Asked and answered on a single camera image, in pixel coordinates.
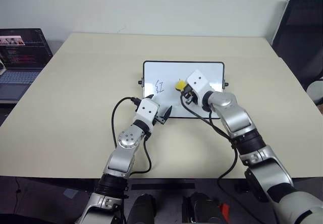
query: white wall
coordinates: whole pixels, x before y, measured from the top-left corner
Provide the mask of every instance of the white wall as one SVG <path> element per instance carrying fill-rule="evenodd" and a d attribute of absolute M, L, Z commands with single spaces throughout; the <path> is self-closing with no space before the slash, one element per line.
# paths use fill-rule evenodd
<path fill-rule="evenodd" d="M 273 36 L 285 0 L 0 0 L 0 28 L 71 32 Z"/>

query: table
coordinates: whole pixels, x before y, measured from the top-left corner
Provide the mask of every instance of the table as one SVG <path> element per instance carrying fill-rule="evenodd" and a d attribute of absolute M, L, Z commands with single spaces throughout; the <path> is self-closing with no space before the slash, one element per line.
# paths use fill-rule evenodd
<path fill-rule="evenodd" d="M 145 60 L 223 61 L 227 90 L 291 176 L 323 176 L 322 116 L 265 39 L 86 33 L 67 39 L 0 127 L 0 175 L 100 178 L 114 149 L 113 107 L 142 96 Z M 116 132 L 134 109 L 120 105 Z M 156 125 L 147 149 L 152 170 L 136 178 L 217 178 L 234 157 L 226 139 L 195 119 Z M 147 166 L 140 146 L 134 170 Z M 244 170 L 239 161 L 227 178 Z"/>

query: laptop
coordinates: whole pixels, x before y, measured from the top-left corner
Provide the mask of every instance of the laptop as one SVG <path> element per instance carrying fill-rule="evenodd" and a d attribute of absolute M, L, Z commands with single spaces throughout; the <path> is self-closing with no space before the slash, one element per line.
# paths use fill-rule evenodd
<path fill-rule="evenodd" d="M 0 103 L 17 103 L 51 58 L 41 29 L 0 29 Z"/>

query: laptop screen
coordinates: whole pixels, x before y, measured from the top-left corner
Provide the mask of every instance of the laptop screen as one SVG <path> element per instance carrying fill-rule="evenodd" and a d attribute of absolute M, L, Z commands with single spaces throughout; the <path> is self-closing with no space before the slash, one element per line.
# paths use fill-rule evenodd
<path fill-rule="evenodd" d="M 43 68 L 51 58 L 41 29 L 0 29 L 0 60 L 6 68 Z"/>

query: whiteboard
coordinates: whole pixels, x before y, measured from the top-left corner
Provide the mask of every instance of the whiteboard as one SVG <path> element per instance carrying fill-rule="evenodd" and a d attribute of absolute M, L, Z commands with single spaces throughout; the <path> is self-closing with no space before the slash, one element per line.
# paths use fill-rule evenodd
<path fill-rule="evenodd" d="M 185 110 L 180 102 L 181 93 L 175 89 L 180 79 L 185 80 L 196 69 L 199 69 L 209 80 L 211 87 L 222 92 L 224 80 L 224 64 L 222 62 L 169 62 L 169 61 L 145 61 L 143 63 L 143 97 L 151 94 L 152 98 L 160 106 L 159 115 L 173 106 L 170 117 L 196 118 Z M 200 106 L 191 103 L 188 107 L 204 118 L 208 118 L 208 112 Z M 212 113 L 212 118 L 219 118 Z"/>

